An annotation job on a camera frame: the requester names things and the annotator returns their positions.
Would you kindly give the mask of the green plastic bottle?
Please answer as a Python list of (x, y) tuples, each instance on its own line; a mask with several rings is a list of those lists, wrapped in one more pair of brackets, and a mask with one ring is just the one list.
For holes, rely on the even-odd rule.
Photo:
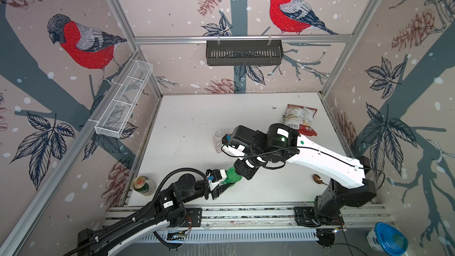
[(220, 172), (222, 175), (222, 181), (220, 182), (221, 186), (225, 184), (237, 183), (242, 180), (242, 176), (237, 174), (235, 167), (231, 167), (227, 170), (221, 170)]

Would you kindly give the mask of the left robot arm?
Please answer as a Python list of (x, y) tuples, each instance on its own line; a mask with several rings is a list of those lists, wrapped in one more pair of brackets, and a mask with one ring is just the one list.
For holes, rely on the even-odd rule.
[(142, 237), (169, 226), (181, 225), (186, 217), (185, 204), (198, 198), (218, 197), (228, 185), (225, 169), (179, 168), (167, 174), (158, 185), (150, 202), (135, 213), (97, 231), (84, 229), (78, 234), (78, 245), (67, 252), (72, 256), (115, 256)]

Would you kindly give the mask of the clear plastic bottle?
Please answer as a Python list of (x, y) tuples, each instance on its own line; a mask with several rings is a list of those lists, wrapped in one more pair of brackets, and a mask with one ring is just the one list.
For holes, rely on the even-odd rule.
[(218, 154), (222, 153), (222, 147), (223, 147), (223, 143), (222, 143), (222, 138), (223, 138), (224, 134), (222, 131), (218, 130), (215, 132), (214, 134), (214, 148), (216, 150), (216, 152)]

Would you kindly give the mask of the red snack bag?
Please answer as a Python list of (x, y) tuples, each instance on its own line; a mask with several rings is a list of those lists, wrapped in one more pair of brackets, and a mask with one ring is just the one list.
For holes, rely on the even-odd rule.
[(318, 134), (312, 128), (317, 111), (317, 109), (311, 107), (288, 104), (284, 115), (284, 124), (297, 130), (301, 135), (317, 136)]

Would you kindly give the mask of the wooden spoon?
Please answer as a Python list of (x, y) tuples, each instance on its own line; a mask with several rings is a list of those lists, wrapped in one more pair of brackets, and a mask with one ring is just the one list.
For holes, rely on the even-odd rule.
[(327, 186), (327, 183), (325, 183), (321, 177), (317, 174), (313, 174), (312, 175), (312, 179), (313, 181), (316, 183), (316, 184), (320, 184), (320, 185), (326, 185)]

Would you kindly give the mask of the green tin can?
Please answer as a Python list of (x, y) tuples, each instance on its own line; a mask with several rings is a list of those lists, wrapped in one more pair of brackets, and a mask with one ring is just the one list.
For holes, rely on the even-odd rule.
[(151, 196), (155, 193), (156, 185), (147, 176), (141, 175), (135, 178), (133, 190), (143, 196)]

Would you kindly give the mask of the black hanging basket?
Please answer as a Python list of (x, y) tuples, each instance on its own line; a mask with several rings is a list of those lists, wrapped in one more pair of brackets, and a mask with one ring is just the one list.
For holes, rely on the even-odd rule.
[(273, 66), (281, 64), (281, 40), (217, 40), (206, 45), (209, 66)]

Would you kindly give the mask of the blue lidded container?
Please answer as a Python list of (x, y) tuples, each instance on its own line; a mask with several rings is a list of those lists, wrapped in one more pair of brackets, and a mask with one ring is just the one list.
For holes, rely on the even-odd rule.
[(367, 234), (367, 242), (371, 249), (385, 252), (389, 256), (402, 256), (408, 249), (407, 238), (396, 228), (378, 222)]

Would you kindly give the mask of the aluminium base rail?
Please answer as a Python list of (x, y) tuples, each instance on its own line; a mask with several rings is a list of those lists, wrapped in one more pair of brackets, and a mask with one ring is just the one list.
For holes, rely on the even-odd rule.
[[(295, 228), (295, 207), (312, 203), (281, 203), (278, 205), (187, 205), (187, 211), (201, 209), (196, 217), (201, 229)], [(363, 207), (343, 207), (341, 221), (346, 228), (368, 228), (377, 222), (394, 225), (385, 207), (367, 204)]]

